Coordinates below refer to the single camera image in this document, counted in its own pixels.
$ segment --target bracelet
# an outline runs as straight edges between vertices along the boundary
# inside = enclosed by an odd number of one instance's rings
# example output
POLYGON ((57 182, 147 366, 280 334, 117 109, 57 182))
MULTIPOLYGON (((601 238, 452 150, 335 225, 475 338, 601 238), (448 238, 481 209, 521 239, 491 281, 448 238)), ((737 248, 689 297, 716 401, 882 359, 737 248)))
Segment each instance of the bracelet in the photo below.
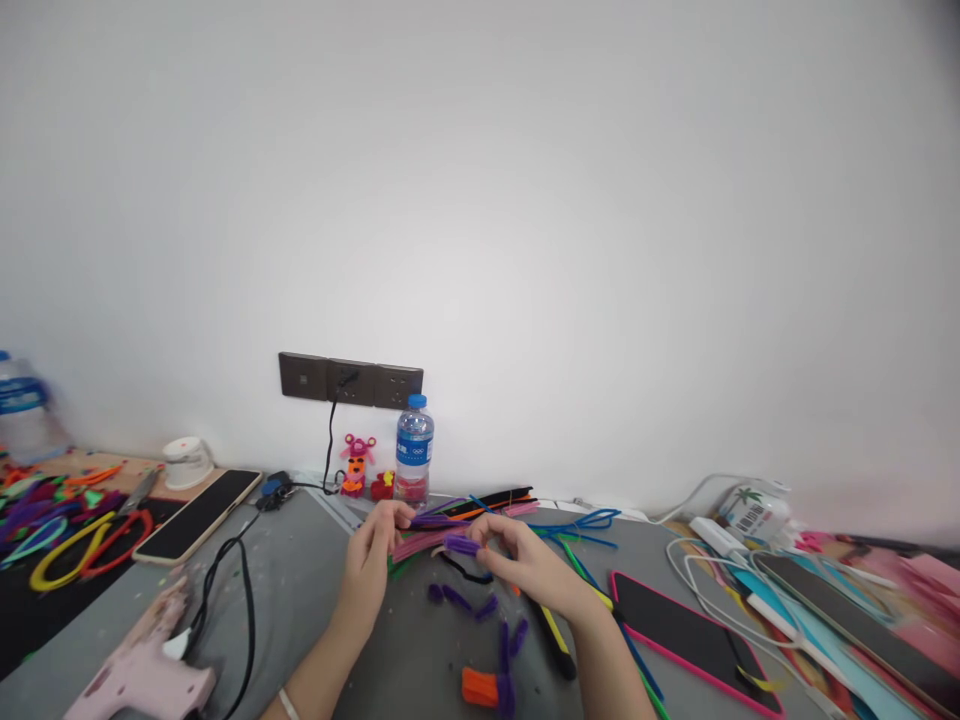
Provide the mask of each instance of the bracelet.
POLYGON ((280 698, 280 704, 283 705, 283 709, 287 711, 287 717, 290 718, 290 720, 300 720, 300 716, 297 715, 297 709, 293 706, 293 703, 290 702, 287 691, 283 686, 280 687, 280 692, 277 693, 277 697, 280 698))

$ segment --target bottle label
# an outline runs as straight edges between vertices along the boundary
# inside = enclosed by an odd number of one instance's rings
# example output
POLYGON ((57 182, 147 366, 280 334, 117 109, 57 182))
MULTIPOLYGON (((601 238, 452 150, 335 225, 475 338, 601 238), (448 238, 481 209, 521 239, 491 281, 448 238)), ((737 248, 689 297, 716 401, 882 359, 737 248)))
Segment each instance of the bottle label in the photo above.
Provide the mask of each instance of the bottle label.
POLYGON ((47 394, 36 378, 0 380, 0 415, 33 410, 47 404, 47 394))
POLYGON ((433 455, 433 433, 409 435, 397 433, 397 462, 401 465, 426 465, 433 455))

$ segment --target black cable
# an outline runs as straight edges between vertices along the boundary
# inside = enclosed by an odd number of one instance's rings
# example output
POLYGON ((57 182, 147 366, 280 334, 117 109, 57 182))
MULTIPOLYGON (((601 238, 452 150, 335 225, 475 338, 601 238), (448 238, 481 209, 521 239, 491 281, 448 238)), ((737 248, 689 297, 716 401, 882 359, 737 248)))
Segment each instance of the black cable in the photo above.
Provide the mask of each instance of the black cable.
POLYGON ((437 557, 439 557, 447 565, 449 565, 453 569, 457 570, 461 575, 463 575, 464 580, 475 582, 478 585, 489 585, 490 583, 493 582, 493 575, 491 575, 490 573, 487 573, 486 575, 483 575, 483 576, 471 575, 464 569, 463 565, 458 563, 456 560, 454 560, 452 557, 447 555, 445 552, 437 553, 437 557))
POLYGON ((330 474, 330 454, 333 452, 333 414, 337 411, 337 401, 340 400, 340 393, 347 385, 356 381, 359 377, 360 371, 354 370, 349 375, 341 378, 340 382, 337 383, 337 391, 333 395, 333 402, 330 404, 330 423, 327 426, 327 430, 330 433, 330 441, 327 443, 327 462, 323 467, 323 484, 320 488, 323 490, 324 495, 336 495, 340 492, 340 487, 336 485, 336 481, 334 481, 333 490, 327 490, 327 475, 330 474))
MULTIPOLYGON (((330 472, 330 454, 333 451, 333 414, 337 409, 337 400, 340 398, 340 392, 349 383, 354 382, 359 376, 359 371, 355 370, 352 374, 348 375, 339 383, 337 383, 337 392, 333 397, 333 403, 330 407, 330 424, 328 428, 330 432, 330 442, 327 445, 327 463, 323 470, 323 484, 314 485, 312 483, 287 483, 286 485, 281 485, 278 487, 274 491, 275 493, 283 492, 285 487, 318 488, 326 495, 335 495, 339 491, 339 487, 336 487, 333 490, 327 490, 327 475, 330 472)), ((217 568, 220 567, 220 561, 226 557, 227 553, 230 552, 234 545, 238 546, 240 548, 240 567, 243 571, 243 592, 247 601, 247 627, 249 628, 247 632, 247 664, 243 670, 243 682, 240 683, 240 690, 237 692, 237 697, 230 706, 230 709, 227 710, 227 714, 224 715, 223 720, 229 720, 229 718, 233 716, 233 713, 236 712, 237 708, 240 706, 240 703, 243 701, 243 696, 247 692, 247 686, 250 684, 250 676, 253 674, 253 658, 257 649, 257 618, 253 602, 253 583, 250 581, 250 568, 247 565, 247 548, 243 544, 243 536, 251 527, 253 527, 253 524, 260 519, 260 515, 262 513, 262 509, 257 510, 257 514, 254 516, 253 520, 247 523, 244 528, 237 533, 236 537, 232 537, 224 542, 223 545, 220 546, 220 549, 217 550, 216 557, 214 557, 213 562, 210 564, 210 569, 207 570, 207 573, 203 578, 203 595, 200 601, 200 607, 197 609, 197 614, 194 615, 193 620, 190 623, 190 636, 187 639, 187 649, 183 653, 184 657, 186 657, 194 649, 194 647, 196 647, 197 640, 200 639, 200 635, 203 633, 203 628, 207 622, 210 591, 213 589, 213 582, 217 576, 217 568)))
POLYGON ((250 676, 253 674, 253 658, 257 645, 257 616, 253 602, 253 584, 250 581, 250 568, 247 565, 247 548, 244 546, 242 538, 247 530, 253 527, 253 524, 260 518, 261 512, 262 511, 258 511, 253 520, 247 523, 236 537, 232 537, 224 542, 223 545, 220 546, 220 549, 217 550, 216 557, 214 557, 213 562, 210 564, 210 569, 207 570, 203 578, 203 594, 200 607, 197 609, 197 614, 194 615, 190 623, 190 637, 187 640, 187 649, 183 653, 184 656, 188 655, 196 646, 200 635, 203 634, 203 628, 207 622, 210 591, 213 589, 217 568, 220 567, 220 562, 226 557, 227 553, 230 552, 235 545, 238 546, 240 548, 240 567, 243 571, 243 591, 247 602, 247 627, 249 628, 249 632, 247 633, 247 665, 243 671, 243 682, 240 683, 240 690, 237 693, 237 697, 227 711, 227 714, 224 715, 223 720, 228 720, 228 718, 236 712, 237 707, 239 707, 240 702, 243 700, 244 694, 247 692, 247 686, 250 684, 250 676))

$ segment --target container with palm tree label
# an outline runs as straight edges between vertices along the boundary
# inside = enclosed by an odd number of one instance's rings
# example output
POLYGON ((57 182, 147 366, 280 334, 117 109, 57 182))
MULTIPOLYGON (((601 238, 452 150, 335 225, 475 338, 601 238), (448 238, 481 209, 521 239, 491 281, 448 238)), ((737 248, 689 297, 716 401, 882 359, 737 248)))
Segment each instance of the container with palm tree label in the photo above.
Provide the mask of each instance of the container with palm tree label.
POLYGON ((783 499, 788 492, 790 488, 776 480, 738 485, 717 511, 717 524, 752 550, 767 548, 790 520, 790 506, 783 499))

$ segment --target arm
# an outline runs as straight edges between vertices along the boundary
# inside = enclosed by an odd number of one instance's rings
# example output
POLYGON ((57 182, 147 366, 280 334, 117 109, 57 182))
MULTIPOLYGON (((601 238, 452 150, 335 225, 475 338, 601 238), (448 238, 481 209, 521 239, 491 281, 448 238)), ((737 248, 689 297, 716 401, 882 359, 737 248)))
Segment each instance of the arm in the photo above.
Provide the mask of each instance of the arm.
MULTIPOLYGON (((377 504, 350 538, 337 608, 330 625, 284 686, 300 720, 327 720, 333 715, 347 676, 373 632, 387 590, 387 554, 393 551, 396 526, 409 527, 415 513, 394 500, 377 504)), ((261 720, 289 720, 279 695, 261 720)))
POLYGON ((583 713, 588 720, 655 718, 633 656, 610 611, 533 530, 517 520, 485 513, 467 534, 483 544, 499 538, 516 560, 489 549, 477 553, 477 560, 570 624, 580 661, 583 713))

